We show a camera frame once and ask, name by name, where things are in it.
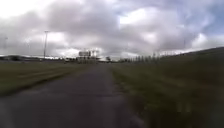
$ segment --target lamp post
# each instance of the lamp post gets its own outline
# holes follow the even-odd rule
[[[45,32],[45,42],[44,42],[44,59],[46,57],[46,48],[47,48],[47,36],[49,31],[44,31]]]

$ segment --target tree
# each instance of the tree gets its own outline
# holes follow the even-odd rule
[[[106,60],[107,60],[107,62],[110,62],[111,58],[108,56],[108,57],[106,57]]]

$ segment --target asphalt path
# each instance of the asphalt path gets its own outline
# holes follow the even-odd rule
[[[106,65],[0,99],[0,128],[143,128]]]

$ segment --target grassy field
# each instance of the grassy field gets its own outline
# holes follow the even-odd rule
[[[0,95],[76,72],[83,65],[43,62],[0,62]]]
[[[112,71],[150,128],[205,128],[224,88],[224,48],[114,64]]]

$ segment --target cloudy sky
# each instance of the cloudy sky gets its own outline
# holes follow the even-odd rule
[[[125,57],[224,45],[224,0],[1,0],[0,54]]]

